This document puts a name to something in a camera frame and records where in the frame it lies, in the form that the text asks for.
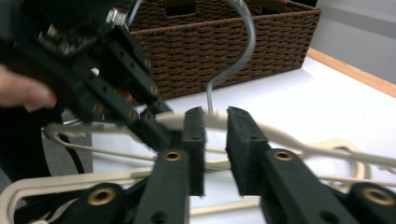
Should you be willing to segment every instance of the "brown woven basket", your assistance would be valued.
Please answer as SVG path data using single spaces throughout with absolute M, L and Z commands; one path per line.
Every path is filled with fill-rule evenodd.
M 256 49 L 247 66 L 220 86 L 300 68 L 320 16 L 319 9 L 291 1 L 246 2 L 255 22 Z M 163 99 L 205 91 L 210 78 L 234 63 L 247 42 L 245 24 L 226 0 L 196 0 L 194 14 L 174 17 L 166 16 L 163 0 L 145 1 L 130 31 L 153 61 Z

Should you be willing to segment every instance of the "finger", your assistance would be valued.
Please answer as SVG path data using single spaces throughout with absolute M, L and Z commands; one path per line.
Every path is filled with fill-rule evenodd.
M 54 92 L 44 83 L 9 71 L 0 65 L 0 106 L 23 105 L 29 112 L 56 104 Z

